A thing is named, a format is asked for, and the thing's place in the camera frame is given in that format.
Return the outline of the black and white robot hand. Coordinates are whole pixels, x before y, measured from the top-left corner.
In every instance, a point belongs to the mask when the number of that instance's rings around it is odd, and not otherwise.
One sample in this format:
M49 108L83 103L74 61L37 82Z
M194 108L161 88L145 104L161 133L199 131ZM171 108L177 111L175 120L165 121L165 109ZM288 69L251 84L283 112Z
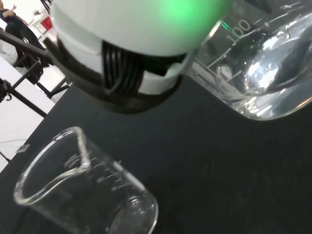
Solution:
M227 15L230 0L55 0L48 56L109 111L167 100Z

